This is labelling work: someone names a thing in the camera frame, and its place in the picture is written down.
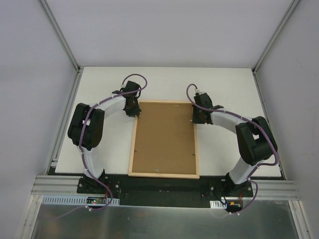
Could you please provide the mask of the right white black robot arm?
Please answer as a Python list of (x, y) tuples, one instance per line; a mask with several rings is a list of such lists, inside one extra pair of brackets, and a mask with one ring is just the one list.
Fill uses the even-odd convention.
[(248, 179), (272, 155), (277, 153), (277, 143), (264, 117), (247, 119), (227, 113), (223, 106), (214, 106), (207, 93), (196, 93), (192, 110), (194, 124), (220, 126), (236, 134), (240, 159), (225, 175), (223, 192), (236, 196)]

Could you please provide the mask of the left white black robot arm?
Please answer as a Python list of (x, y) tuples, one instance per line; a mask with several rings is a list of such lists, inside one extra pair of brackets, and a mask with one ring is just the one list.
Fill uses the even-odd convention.
[(128, 81), (120, 90), (93, 105), (79, 103), (73, 113), (67, 136), (80, 152), (85, 176), (91, 178), (88, 188), (95, 194), (102, 193), (105, 181), (101, 179), (104, 168), (98, 159), (97, 147), (103, 136), (104, 121), (116, 112), (124, 111), (129, 117), (140, 115), (138, 98), (144, 88)]

